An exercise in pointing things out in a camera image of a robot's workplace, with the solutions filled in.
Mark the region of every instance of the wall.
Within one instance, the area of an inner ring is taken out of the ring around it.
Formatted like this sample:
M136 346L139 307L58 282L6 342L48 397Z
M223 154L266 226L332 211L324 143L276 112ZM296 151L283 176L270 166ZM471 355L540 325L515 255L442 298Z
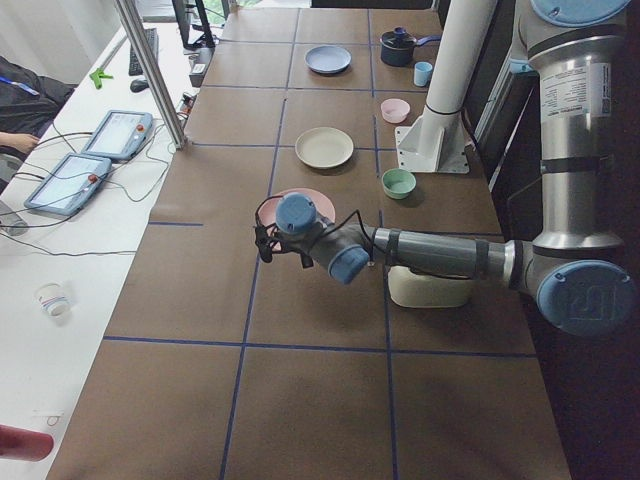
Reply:
M0 55L79 83L120 27L114 0L2 0Z

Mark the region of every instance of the pink plate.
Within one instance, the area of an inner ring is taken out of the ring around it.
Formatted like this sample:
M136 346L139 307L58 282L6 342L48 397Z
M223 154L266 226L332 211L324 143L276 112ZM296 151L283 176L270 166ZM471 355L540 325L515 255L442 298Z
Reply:
M336 209L333 207L331 200L324 194L317 190L311 190L310 188L290 188L276 193L275 195L286 195L287 193L298 192L306 195L315 204L316 210L320 215L327 217L332 222L336 221ZM276 221L276 207L280 202L279 198L272 198L267 200L260 210L258 210L258 216L263 225L271 225Z

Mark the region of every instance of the paper cup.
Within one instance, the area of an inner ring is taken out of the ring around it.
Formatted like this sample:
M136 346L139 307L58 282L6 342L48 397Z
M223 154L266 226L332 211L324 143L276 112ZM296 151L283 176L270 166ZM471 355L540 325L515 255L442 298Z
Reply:
M36 290L36 299L42 309L52 317L69 311L70 305L62 287L57 283L47 283Z

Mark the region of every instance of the metal pole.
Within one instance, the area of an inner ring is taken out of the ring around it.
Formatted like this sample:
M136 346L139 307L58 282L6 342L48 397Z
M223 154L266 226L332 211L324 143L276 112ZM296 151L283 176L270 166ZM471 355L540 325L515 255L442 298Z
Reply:
M231 13L231 4L235 4L235 1L229 1L229 0L222 0L222 14L224 15L224 18L227 19L229 18L229 14Z
M144 76L149 82L149 88L160 110L160 115L167 126L167 130L169 130L176 149L180 150L184 147L186 137L184 136L178 114L171 102L171 96L169 95L167 86L160 73L158 63L147 43L144 27L136 10L134 0L115 0L115 4L120 14L122 26L127 32L127 37L129 37L133 51L138 56L140 64L142 65Z

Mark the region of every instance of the person's hand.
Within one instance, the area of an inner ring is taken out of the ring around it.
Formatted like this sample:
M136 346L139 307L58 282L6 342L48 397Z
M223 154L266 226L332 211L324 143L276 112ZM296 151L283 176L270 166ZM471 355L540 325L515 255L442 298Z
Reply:
M1 133L0 145L13 147L19 152L28 154L33 150L40 139L28 133Z

